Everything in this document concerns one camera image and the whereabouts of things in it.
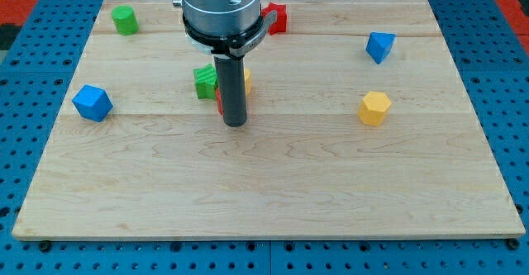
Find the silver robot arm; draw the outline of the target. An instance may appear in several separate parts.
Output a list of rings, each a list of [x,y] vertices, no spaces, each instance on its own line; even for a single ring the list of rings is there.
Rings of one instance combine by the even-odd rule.
[[[192,45],[224,59],[243,58],[278,19],[275,10],[261,15],[260,0],[181,0],[180,4]]]

